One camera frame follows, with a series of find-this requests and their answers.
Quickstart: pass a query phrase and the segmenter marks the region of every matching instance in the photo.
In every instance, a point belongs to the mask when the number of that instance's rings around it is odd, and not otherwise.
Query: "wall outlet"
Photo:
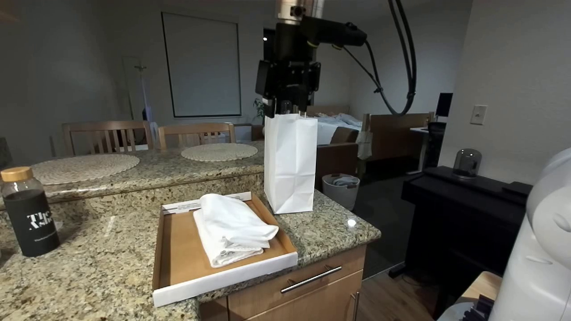
[[[472,123],[472,125],[484,125],[486,109],[488,109],[488,105],[475,105],[475,107],[472,109],[472,120],[470,120],[470,123]]]

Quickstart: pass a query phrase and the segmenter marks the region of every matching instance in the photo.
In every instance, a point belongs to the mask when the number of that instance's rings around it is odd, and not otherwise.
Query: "black bottle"
[[[22,255],[38,257],[60,246],[51,205],[31,168],[10,168],[3,173],[3,198],[17,234]]]

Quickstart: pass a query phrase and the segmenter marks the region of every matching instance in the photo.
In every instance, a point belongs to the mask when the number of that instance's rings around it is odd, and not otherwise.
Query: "wooden cabinet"
[[[367,246],[359,246],[277,277],[251,289],[235,293],[220,309],[227,307],[231,321],[290,321],[290,319],[356,319],[363,280]]]

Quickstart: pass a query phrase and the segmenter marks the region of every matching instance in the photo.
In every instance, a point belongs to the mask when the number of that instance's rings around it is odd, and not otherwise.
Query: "cardboard box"
[[[268,225],[277,225],[268,207],[252,193],[235,195]],[[299,266],[299,252],[281,228],[263,255],[213,268],[202,248],[194,212],[201,202],[163,207],[156,248],[154,303],[170,305],[233,284]]]

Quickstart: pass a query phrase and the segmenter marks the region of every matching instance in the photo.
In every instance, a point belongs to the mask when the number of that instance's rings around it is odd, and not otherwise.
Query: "bottle label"
[[[4,198],[22,255],[38,257],[60,246],[47,195],[42,189],[20,191]]]

